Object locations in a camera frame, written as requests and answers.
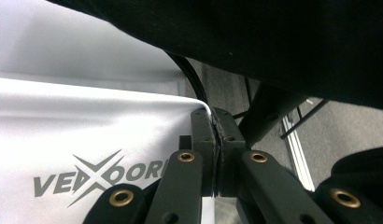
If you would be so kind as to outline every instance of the brass grommet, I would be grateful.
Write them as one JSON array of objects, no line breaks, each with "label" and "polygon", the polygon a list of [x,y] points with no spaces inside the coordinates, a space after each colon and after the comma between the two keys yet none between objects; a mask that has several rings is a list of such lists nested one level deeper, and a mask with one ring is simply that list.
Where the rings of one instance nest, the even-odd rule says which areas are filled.
[{"label": "brass grommet", "polygon": [[[125,194],[125,198],[119,200],[118,196],[122,194]],[[122,207],[124,205],[129,204],[133,200],[133,198],[134,194],[132,191],[128,189],[118,189],[114,191],[112,195],[110,195],[109,202],[115,207]]]},{"label": "brass grommet", "polygon": [[177,159],[180,161],[193,161],[194,155],[190,152],[183,152],[177,155]]},{"label": "brass grommet", "polygon": [[361,201],[354,195],[343,189],[332,189],[332,198],[345,207],[357,208],[361,206]]},{"label": "brass grommet", "polygon": [[250,159],[256,162],[267,162],[267,157],[258,152],[250,154]]}]

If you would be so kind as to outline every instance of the black cable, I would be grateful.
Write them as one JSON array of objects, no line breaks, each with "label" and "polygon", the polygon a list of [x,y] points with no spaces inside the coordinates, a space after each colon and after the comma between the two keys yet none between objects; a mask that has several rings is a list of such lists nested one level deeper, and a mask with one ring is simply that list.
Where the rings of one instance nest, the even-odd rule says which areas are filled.
[{"label": "black cable", "polygon": [[299,115],[299,120],[303,118],[302,111],[300,110],[300,106],[297,106],[297,114]]},{"label": "black cable", "polygon": [[252,104],[252,94],[250,93],[249,79],[247,77],[244,77],[244,81],[245,81],[245,88],[247,89],[248,102],[250,105]]},{"label": "black cable", "polygon": [[207,104],[208,100],[206,99],[206,91],[204,90],[203,83],[201,82],[200,78],[198,77],[197,73],[195,72],[194,68],[189,63],[189,61],[184,57],[180,57],[169,52],[166,53],[185,74],[186,78],[189,80],[192,88],[194,89],[197,99]]},{"label": "black cable", "polygon": [[233,116],[233,119],[240,119],[240,118],[243,118],[246,114],[247,114],[248,111],[244,111],[244,112],[241,112],[239,114],[236,114]]}]

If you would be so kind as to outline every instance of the black fabric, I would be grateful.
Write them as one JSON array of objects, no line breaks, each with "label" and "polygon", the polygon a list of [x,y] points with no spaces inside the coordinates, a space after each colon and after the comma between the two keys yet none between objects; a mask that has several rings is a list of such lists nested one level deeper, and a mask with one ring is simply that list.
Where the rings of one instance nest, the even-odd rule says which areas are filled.
[{"label": "black fabric", "polygon": [[[333,199],[332,190],[341,189],[352,194],[361,202],[359,207],[350,208]],[[313,197],[319,207],[336,224],[383,224],[383,207],[372,201],[370,195],[338,183],[320,185]]]},{"label": "black fabric", "polygon": [[358,152],[338,161],[325,186],[347,186],[383,209],[383,147]]},{"label": "black fabric", "polygon": [[383,108],[383,0],[50,0],[176,55]]}]

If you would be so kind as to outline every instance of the printed logo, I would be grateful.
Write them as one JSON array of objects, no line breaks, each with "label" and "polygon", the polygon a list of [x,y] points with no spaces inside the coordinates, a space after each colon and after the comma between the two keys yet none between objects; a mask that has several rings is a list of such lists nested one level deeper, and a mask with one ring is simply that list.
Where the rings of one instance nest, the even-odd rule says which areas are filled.
[{"label": "printed logo", "polygon": [[[126,172],[125,168],[119,165],[119,162],[124,157],[121,157],[118,160],[112,160],[117,154],[119,154],[119,152],[121,152],[121,150],[113,153],[97,164],[90,163],[78,156],[73,155],[80,162],[79,166],[75,165],[78,171],[50,175],[44,183],[42,183],[42,178],[40,176],[34,177],[35,197],[43,196],[57,176],[57,182],[55,184],[53,194],[66,193],[71,190],[74,194],[82,186],[87,186],[87,189],[69,204],[68,207],[70,207],[96,189],[104,191],[106,190],[105,186],[113,186],[119,182],[125,182],[122,181],[124,177],[127,182],[132,182],[143,176],[145,179],[159,177],[160,171],[160,176],[163,176],[163,170],[168,163],[168,161],[151,161],[149,165],[138,163],[131,166]],[[107,164],[111,164],[110,167],[105,170],[102,169]]]}]

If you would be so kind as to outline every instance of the black pole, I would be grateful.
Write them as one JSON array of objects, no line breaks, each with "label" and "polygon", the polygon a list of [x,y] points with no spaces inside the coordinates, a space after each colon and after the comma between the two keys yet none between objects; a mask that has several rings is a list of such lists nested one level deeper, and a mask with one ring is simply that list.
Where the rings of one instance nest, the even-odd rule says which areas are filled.
[{"label": "black pole", "polygon": [[247,143],[253,146],[262,140],[285,115],[306,99],[306,96],[261,84],[239,124]]},{"label": "black pole", "polygon": [[310,110],[310,112],[308,112],[302,119],[300,119],[299,122],[293,125],[287,132],[282,134],[281,138],[285,139],[286,137],[288,137],[288,135],[290,135],[294,130],[296,130],[300,125],[305,123],[309,118],[315,115],[315,113],[317,113],[321,108],[323,108],[328,103],[329,103],[328,100],[322,100],[321,102],[319,102],[319,104],[316,105],[316,107],[314,107],[312,110]]}]

